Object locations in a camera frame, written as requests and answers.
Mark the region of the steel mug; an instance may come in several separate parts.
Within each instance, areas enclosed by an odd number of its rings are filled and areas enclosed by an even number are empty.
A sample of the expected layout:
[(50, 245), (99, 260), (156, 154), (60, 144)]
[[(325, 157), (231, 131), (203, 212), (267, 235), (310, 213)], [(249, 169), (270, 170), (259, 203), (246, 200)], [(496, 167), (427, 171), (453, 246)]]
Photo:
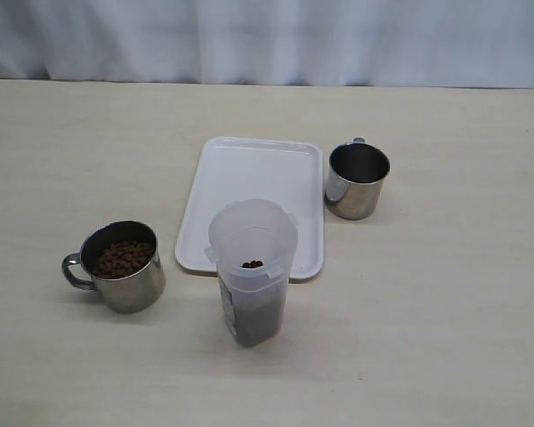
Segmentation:
[(356, 137), (335, 147), (328, 164), (324, 201), (329, 211), (350, 221), (368, 218), (391, 171), (389, 158), (364, 138)]
[[(110, 244), (129, 240), (150, 242), (155, 246), (149, 263), (125, 278), (94, 276), (93, 264), (101, 251)], [(63, 259), (61, 271), (73, 287), (98, 293), (111, 310), (123, 314), (149, 308), (161, 296), (166, 285), (155, 232), (148, 225), (132, 220), (111, 222), (94, 231), (77, 253)]]

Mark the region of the clear plastic tall container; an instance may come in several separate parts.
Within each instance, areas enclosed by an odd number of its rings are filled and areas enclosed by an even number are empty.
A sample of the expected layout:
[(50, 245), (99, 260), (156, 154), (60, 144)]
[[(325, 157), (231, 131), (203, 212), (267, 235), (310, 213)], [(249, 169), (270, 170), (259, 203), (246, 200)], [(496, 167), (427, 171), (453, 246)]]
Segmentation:
[(233, 338), (244, 347), (271, 339), (282, 325), (298, 245), (295, 218), (269, 200), (238, 201), (213, 218), (208, 239)]

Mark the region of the white plastic tray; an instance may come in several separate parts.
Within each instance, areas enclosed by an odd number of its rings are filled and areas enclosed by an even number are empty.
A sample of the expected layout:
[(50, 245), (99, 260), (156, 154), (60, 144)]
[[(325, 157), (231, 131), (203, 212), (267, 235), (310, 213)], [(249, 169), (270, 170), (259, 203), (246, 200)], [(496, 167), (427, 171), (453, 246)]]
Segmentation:
[(214, 216), (231, 202), (270, 200), (294, 215), (298, 246), (294, 281), (317, 276), (324, 251), (324, 158), (307, 142), (229, 136), (204, 144), (174, 249), (186, 270), (213, 273), (205, 254)]

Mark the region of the white backdrop curtain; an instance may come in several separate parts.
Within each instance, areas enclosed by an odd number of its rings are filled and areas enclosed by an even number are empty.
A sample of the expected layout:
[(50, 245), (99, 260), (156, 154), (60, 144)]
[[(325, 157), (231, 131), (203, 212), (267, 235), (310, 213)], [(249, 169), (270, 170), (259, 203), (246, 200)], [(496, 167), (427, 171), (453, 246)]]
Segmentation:
[(0, 78), (534, 88), (534, 1), (0, 1)]

